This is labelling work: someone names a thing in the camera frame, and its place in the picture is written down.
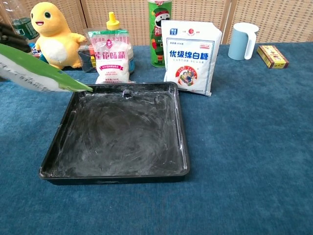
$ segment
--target yellow bottle cap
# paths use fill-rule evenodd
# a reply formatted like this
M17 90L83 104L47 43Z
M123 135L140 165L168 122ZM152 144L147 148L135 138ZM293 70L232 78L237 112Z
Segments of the yellow bottle cap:
M115 19L114 12L109 12L109 21L107 21L108 30L118 30L119 21Z

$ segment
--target black baking tray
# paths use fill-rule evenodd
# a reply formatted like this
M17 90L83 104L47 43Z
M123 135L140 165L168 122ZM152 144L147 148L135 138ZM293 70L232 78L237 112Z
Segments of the black baking tray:
M175 83L73 93L40 167L56 185L176 182L190 170Z

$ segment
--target plush toy eye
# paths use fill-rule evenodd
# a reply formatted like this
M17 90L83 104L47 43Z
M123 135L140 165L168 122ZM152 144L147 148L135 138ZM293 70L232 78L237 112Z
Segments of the plush toy eye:
M49 19L50 17L51 17L51 14L50 14L50 12L45 12L45 17L47 18L47 19Z

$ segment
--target cup handle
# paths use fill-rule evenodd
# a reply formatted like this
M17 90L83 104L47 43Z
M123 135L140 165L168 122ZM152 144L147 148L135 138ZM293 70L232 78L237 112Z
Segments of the cup handle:
M254 50L254 45L256 42L256 34L254 32L247 33L248 35L248 44L246 46L245 59L249 60L252 57Z

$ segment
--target sugar residue on tray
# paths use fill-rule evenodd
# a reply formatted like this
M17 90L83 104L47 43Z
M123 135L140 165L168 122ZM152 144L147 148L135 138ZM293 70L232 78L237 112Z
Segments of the sugar residue on tray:
M73 112L52 176L170 175L183 171L171 94L87 94Z

